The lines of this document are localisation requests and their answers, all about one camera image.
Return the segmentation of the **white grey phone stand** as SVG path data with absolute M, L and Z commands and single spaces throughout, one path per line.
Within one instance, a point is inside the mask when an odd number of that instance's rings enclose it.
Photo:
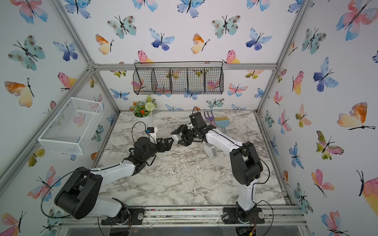
M 216 147 L 212 144 L 204 143 L 203 149 L 210 159 L 214 159 L 215 157 L 218 156 Z

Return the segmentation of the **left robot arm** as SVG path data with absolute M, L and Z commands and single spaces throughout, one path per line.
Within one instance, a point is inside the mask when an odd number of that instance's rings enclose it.
M 153 164 L 157 153 L 171 150 L 173 143 L 173 138 L 158 138 L 151 142 L 149 138 L 141 137 L 130 148 L 130 155 L 118 164 L 97 169 L 77 168 L 57 194 L 55 205 L 75 219 L 106 216 L 114 224 L 126 224 L 131 218 L 127 205 L 115 198 L 100 197 L 100 189 L 140 173 Z

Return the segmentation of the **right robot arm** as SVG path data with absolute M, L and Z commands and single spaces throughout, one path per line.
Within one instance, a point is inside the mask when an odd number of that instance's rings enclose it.
M 189 118 L 191 123 L 180 125 L 171 132 L 171 138 L 176 144 L 185 147 L 194 141 L 206 143 L 229 155 L 232 174 L 239 183 L 237 205 L 244 211 L 254 208 L 255 185 L 263 171 L 263 164 L 253 143 L 242 143 L 228 137 L 216 126 L 207 124 L 200 112 L 191 114 Z

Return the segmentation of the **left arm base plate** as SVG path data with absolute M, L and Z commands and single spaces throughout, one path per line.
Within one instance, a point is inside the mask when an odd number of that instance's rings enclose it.
M 119 199 L 112 198 L 121 204 L 121 209 L 115 217 L 107 217 L 107 219 L 101 221 L 101 225 L 104 226 L 116 226 L 116 225 L 142 225 L 145 215 L 144 208 L 130 208 L 128 205 L 120 201 Z

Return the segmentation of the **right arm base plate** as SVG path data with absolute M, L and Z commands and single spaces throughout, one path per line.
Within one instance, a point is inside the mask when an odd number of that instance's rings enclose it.
M 238 203 L 234 207 L 224 207 L 221 220 L 225 224 L 265 223 L 264 214 L 260 207 L 253 206 L 249 210 L 244 210 Z

